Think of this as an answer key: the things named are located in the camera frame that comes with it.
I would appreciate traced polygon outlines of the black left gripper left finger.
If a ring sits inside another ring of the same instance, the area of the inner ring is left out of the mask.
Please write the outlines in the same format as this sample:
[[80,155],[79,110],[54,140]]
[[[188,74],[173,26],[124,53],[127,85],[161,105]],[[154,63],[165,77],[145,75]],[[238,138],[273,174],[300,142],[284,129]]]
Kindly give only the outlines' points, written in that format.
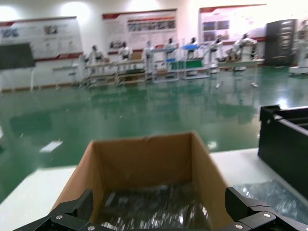
[[75,200],[59,203],[50,212],[51,223],[56,231],[79,231],[90,223],[93,212],[93,192],[85,190]]

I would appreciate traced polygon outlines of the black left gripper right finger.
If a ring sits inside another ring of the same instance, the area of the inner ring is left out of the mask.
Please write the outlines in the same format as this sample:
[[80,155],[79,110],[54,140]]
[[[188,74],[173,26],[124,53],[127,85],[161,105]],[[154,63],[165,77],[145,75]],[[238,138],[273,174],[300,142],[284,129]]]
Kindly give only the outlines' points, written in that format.
[[277,218],[266,203],[246,198],[232,187],[225,191],[225,207],[228,215],[237,223],[236,227],[243,226],[245,231],[266,231]]

